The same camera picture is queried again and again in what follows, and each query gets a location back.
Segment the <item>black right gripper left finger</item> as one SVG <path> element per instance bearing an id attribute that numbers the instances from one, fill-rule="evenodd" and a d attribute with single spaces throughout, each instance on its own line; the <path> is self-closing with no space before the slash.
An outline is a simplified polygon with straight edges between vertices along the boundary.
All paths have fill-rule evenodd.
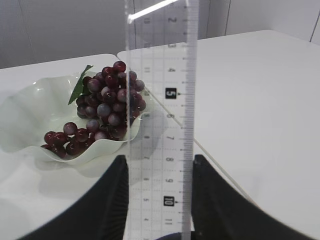
<path id="1" fill-rule="evenodd" d="M 121 240 L 129 206 L 129 173 L 118 155 L 101 178 L 72 206 L 24 240 Z"/>

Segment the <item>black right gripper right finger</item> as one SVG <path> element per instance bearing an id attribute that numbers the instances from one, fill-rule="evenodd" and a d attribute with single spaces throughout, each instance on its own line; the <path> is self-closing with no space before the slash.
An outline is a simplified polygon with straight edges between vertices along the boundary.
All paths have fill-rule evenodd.
<path id="1" fill-rule="evenodd" d="M 202 154 L 193 160 L 193 240 L 312 240 L 235 190 Z"/>

